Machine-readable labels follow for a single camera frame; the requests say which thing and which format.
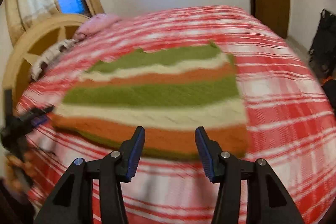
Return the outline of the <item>green striped knit sweater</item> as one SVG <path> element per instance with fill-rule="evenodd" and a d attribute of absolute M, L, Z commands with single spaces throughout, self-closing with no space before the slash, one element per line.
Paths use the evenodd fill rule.
<path fill-rule="evenodd" d="M 194 132 L 201 126 L 223 149 L 244 156 L 248 118 L 236 72 L 235 57 L 214 43 L 138 49 L 82 72 L 52 125 L 108 147 L 142 126 L 143 154 L 177 161 L 197 158 Z"/>

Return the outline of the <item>red plaid bed cover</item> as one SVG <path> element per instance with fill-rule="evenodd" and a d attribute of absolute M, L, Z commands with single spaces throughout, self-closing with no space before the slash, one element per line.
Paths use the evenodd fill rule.
<path fill-rule="evenodd" d="M 335 199 L 335 116 L 310 70 L 285 41 L 241 8 L 163 10 L 125 18 L 79 43 L 22 94 L 17 111 L 56 105 L 81 71 L 134 48 L 217 43 L 232 53 L 249 117 L 246 158 L 271 165 L 306 223 Z M 141 159 L 122 185 L 130 223 L 210 223 L 218 187 L 200 163 Z"/>

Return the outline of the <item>white patterned pillow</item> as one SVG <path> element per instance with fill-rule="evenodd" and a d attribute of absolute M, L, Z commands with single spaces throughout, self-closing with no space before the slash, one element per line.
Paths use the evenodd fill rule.
<path fill-rule="evenodd" d="M 45 50 L 30 68 L 31 80 L 37 81 L 41 78 L 48 67 L 77 42 L 78 40 L 76 39 L 65 39 L 53 44 Z"/>

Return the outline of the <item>cream wooden headboard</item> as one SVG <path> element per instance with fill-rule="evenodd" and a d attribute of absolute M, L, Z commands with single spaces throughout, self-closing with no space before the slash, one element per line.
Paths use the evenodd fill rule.
<path fill-rule="evenodd" d="M 24 33 L 9 56 L 3 75 L 3 89 L 12 90 L 13 107 L 28 87 L 29 70 L 38 57 L 55 43 L 70 39 L 89 18 L 82 14 L 57 14 Z"/>

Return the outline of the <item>pink pillow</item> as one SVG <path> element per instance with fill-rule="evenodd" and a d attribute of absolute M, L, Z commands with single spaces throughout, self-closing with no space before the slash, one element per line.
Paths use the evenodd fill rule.
<path fill-rule="evenodd" d="M 75 40 L 84 40 L 85 38 L 91 37 L 99 33 L 101 30 L 120 22 L 121 20 L 121 17 L 114 14 L 97 14 L 83 23 L 75 31 L 72 38 Z"/>

